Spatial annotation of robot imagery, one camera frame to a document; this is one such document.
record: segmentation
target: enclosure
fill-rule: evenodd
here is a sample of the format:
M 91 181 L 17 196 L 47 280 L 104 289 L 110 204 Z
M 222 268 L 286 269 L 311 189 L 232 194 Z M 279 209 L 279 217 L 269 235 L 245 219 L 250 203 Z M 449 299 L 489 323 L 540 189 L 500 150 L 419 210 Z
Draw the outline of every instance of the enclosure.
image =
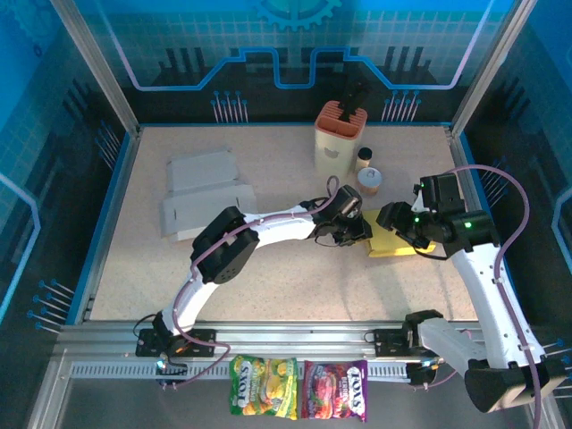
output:
M 556 0 L 0 1 L 3 427 L 288 426 L 227 416 L 223 372 L 163 392 L 131 329 L 189 270 L 190 241 L 161 233 L 169 161 L 229 148 L 262 214 L 325 195 L 314 122 L 356 81 L 369 89 L 362 143 L 383 175 L 363 209 L 411 199 L 420 177 L 454 166 L 512 174 L 531 215 L 507 271 L 536 337 L 562 340 L 550 352 L 569 363 L 570 19 L 572 4 Z M 484 172 L 459 181 L 506 241 L 523 216 L 517 190 Z M 299 353 L 288 332 L 316 331 L 320 347 L 337 332 L 348 344 L 336 356 L 358 359 L 360 335 L 427 308 L 482 342 L 451 261 L 305 240 L 256 252 L 199 319 L 245 343 L 285 332 L 265 338 L 277 354 Z M 567 383 L 544 400 L 542 427 L 568 427 Z M 460 377 L 429 392 L 369 385 L 366 425 L 532 422 L 528 406 L 480 414 Z

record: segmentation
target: candy wrapper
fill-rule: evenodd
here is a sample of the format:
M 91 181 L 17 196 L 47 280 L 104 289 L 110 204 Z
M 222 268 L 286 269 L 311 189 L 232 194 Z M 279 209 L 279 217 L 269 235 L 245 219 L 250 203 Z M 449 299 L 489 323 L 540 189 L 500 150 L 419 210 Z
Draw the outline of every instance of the candy wrapper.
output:
M 231 362 L 233 415 L 287 417 L 296 420 L 296 359 L 238 355 Z
M 366 421 L 367 361 L 340 364 L 306 362 L 302 418 L 349 418 Z

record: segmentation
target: speckled tabletop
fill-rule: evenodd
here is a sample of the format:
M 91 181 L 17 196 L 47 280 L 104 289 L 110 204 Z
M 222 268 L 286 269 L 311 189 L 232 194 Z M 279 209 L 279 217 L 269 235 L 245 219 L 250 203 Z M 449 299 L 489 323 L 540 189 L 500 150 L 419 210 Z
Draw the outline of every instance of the speckled tabletop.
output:
M 453 166 L 443 127 L 369 126 L 362 145 L 382 172 L 364 209 L 413 201 L 413 184 Z M 145 128 L 114 231 L 92 320 L 135 320 L 166 307 L 189 270 L 191 241 L 161 238 L 159 204 L 170 156 L 230 147 L 253 185 L 259 213 L 325 195 L 315 176 L 311 125 Z M 347 182 L 354 184 L 352 178 Z M 435 308 L 455 320 L 476 319 L 451 261 L 367 257 L 366 247 L 325 248 L 312 240 L 264 247 L 199 313 L 208 321 L 401 320 Z

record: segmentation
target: sponge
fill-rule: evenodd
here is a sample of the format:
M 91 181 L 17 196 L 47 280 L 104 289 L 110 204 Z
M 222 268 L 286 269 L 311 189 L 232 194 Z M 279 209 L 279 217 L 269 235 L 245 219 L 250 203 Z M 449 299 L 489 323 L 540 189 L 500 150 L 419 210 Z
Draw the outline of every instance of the sponge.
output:
M 379 215 L 379 210 L 366 210 L 363 212 L 364 219 L 372 227 L 373 237 L 366 240 L 367 253 L 369 257 L 404 257 L 407 255 L 415 255 L 415 250 L 407 244 L 407 242 L 393 231 L 387 231 L 377 224 L 375 221 Z M 431 242 L 427 249 L 420 249 L 424 253 L 430 253 L 435 250 L 435 243 Z

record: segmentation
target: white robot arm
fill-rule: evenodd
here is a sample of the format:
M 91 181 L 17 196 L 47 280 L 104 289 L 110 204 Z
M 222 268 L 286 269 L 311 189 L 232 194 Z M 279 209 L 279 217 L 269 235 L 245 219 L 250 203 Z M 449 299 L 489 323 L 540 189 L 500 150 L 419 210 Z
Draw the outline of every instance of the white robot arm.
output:
M 416 187 L 417 201 L 391 203 L 378 219 L 414 248 L 426 248 L 437 241 L 443 244 L 465 282 L 479 322 L 485 346 L 457 332 L 434 310 L 406 317 L 404 332 L 410 348 L 431 350 L 465 377 L 471 400 L 483 412 L 522 405 L 532 400 L 530 368 L 518 340 L 514 324 L 496 286 L 492 267 L 499 239 L 490 216 L 465 210 L 454 174 L 422 178 Z M 338 189 L 328 207 L 319 209 L 318 201 L 300 203 L 278 214 L 242 214 L 236 207 L 225 209 L 193 242 L 191 261 L 201 262 L 191 272 L 177 298 L 153 322 L 163 338 L 165 352 L 181 328 L 189 331 L 198 312 L 216 288 L 234 278 L 255 249 L 283 240 L 305 240 L 331 234 L 340 246 L 352 245 L 371 237 L 371 228 L 361 215 L 361 198 L 350 186 Z M 270 216 L 271 220 L 259 222 Z M 228 234 L 243 230 L 235 237 Z M 225 237 L 215 251 L 213 245 Z M 501 279 L 510 281 L 501 265 Z M 526 333 L 528 348 L 541 376 L 542 394 L 550 393 L 566 377 L 557 359 L 548 359 L 534 337 L 511 288 L 507 295 L 520 326 Z M 178 325 L 173 321 L 176 308 Z

